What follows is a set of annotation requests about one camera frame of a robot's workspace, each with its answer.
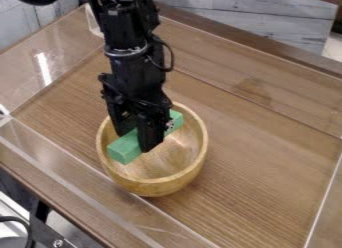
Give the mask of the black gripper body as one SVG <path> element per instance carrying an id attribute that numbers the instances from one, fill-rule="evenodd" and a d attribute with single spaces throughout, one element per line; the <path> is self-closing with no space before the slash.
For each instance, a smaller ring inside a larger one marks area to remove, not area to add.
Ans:
<path id="1" fill-rule="evenodd" d="M 148 120 L 168 122 L 172 102 L 163 84 L 165 73 L 164 49 L 161 46 L 144 48 L 104 48 L 110 72 L 98 75 L 102 97 L 113 122 L 136 122 L 143 115 Z"/>

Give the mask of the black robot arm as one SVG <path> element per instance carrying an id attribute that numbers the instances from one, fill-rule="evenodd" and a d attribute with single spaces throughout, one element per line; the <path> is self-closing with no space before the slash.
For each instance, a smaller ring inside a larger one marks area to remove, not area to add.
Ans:
<path id="1" fill-rule="evenodd" d="M 172 54 L 153 29 L 160 24 L 153 0 L 85 0 L 104 36 L 110 71 L 98 75 L 102 99 L 116 133 L 137 131 L 147 152 L 164 139 L 172 102 L 163 92 Z"/>

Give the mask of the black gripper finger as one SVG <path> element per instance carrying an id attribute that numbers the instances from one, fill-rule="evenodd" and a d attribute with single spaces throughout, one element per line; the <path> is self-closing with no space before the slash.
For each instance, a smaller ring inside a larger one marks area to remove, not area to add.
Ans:
<path id="1" fill-rule="evenodd" d="M 137 142 L 143 153 L 149 152 L 164 140 L 169 114 L 137 115 Z"/>
<path id="2" fill-rule="evenodd" d="M 122 136 L 136 127 L 136 116 L 130 104 L 126 101 L 117 102 L 116 96 L 108 92 L 102 93 L 102 99 L 116 134 Z"/>

